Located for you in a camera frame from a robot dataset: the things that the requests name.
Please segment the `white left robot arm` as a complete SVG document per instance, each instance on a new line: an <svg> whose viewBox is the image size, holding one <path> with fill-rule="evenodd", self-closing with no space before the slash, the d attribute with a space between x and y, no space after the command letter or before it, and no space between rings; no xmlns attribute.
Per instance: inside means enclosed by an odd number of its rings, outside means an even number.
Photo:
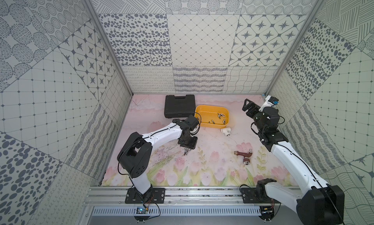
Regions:
<svg viewBox="0 0 374 225"><path fill-rule="evenodd" d="M137 192L146 195L152 188L146 175L152 153L174 140L178 141L180 147L194 150L199 128L199 120L189 116L184 120L174 119L169 125L153 132L145 134L134 132L117 156L118 167L126 170Z"/></svg>

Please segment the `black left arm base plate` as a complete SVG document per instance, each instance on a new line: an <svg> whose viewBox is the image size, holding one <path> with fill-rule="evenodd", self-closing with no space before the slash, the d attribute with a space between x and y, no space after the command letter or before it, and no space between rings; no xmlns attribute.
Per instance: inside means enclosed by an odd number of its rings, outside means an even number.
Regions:
<svg viewBox="0 0 374 225"><path fill-rule="evenodd" d="M151 186L144 194L135 187L127 190L126 204L163 204L165 199L165 188L154 188Z"/></svg>

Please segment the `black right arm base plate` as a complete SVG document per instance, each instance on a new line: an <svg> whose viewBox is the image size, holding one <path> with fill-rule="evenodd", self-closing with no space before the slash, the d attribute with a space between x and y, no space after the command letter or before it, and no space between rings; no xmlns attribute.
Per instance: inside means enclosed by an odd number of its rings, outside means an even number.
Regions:
<svg viewBox="0 0 374 225"><path fill-rule="evenodd" d="M239 191L242 196L242 200L244 204L258 204L258 203L276 203L279 202L277 200L274 200L270 197L268 197L265 185L268 183L277 182L274 179L267 178L263 179L257 182L257 185L255 188L252 188L246 184L242 184L239 187Z"/></svg>

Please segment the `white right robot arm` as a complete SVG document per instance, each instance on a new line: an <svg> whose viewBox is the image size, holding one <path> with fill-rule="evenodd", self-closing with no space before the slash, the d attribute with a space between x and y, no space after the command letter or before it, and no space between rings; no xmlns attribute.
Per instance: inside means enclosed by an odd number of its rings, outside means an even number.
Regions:
<svg viewBox="0 0 374 225"><path fill-rule="evenodd" d="M345 195L339 186L332 186L320 177L300 157L287 137L278 130L279 100L267 96L262 106L246 99L242 110L253 119L257 127L254 133L260 142L277 157L299 186L297 194L282 186L275 179L258 181L255 196L259 201L273 200L297 213L304 225L343 224Z"/></svg>

